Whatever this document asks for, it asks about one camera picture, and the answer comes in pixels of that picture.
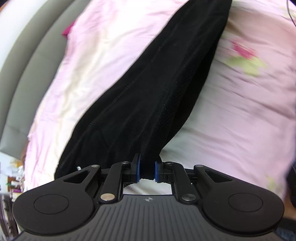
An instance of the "metal screw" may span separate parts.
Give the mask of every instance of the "metal screw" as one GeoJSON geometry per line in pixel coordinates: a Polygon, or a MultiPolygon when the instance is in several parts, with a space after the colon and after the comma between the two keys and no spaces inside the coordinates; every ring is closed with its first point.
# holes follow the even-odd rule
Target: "metal screw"
{"type": "Polygon", "coordinates": [[[104,193],[101,195],[101,199],[104,201],[111,201],[115,198],[115,195],[112,193],[104,193]]]}
{"type": "Polygon", "coordinates": [[[184,195],[182,196],[182,199],[183,199],[184,201],[189,202],[189,201],[193,201],[193,200],[195,200],[195,199],[196,199],[196,196],[193,195],[193,194],[191,194],[191,193],[187,193],[187,194],[184,194],[184,195]]]}

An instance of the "black cable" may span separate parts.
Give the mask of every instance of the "black cable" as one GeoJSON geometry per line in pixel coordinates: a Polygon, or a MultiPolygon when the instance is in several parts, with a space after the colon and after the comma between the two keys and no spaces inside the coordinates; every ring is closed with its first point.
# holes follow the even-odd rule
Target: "black cable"
{"type": "Polygon", "coordinates": [[[291,18],[291,20],[292,20],[293,24],[294,24],[294,25],[295,25],[295,27],[296,27],[296,24],[295,24],[295,22],[294,22],[294,20],[293,20],[293,18],[292,18],[292,16],[291,16],[291,14],[290,14],[290,9],[289,9],[289,0],[287,0],[287,10],[288,10],[288,14],[289,14],[289,16],[290,16],[290,18],[291,18]]]}

